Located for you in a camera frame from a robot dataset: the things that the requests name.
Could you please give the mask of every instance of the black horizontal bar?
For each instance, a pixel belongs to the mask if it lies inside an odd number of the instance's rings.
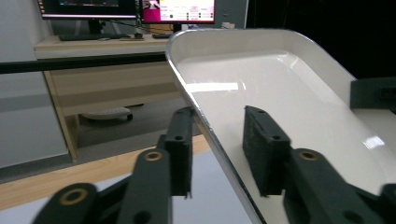
[[[93,57],[45,59],[29,62],[0,63],[0,74],[41,72],[73,68],[100,67],[132,63],[165,62],[164,53],[121,54]]]

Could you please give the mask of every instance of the computer monitor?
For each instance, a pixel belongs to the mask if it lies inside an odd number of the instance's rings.
[[[90,33],[100,34],[100,21],[135,20],[135,0],[36,0],[44,20],[88,21]]]
[[[140,0],[143,24],[214,24],[215,0]]]

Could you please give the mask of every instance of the wooden desk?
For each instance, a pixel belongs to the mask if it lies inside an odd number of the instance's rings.
[[[51,36],[35,46],[37,59],[163,53],[167,40],[60,41]],[[68,150],[78,157],[78,114],[179,96],[167,62],[98,66],[44,72]]]

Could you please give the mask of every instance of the gray floor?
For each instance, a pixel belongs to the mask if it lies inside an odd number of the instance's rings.
[[[63,169],[89,161],[120,155],[157,144],[160,134],[166,133],[173,113],[188,106],[183,99],[129,106],[134,119],[89,120],[80,117],[78,160],[68,155],[33,161],[0,169],[0,183]],[[193,125],[193,134],[199,134]]]

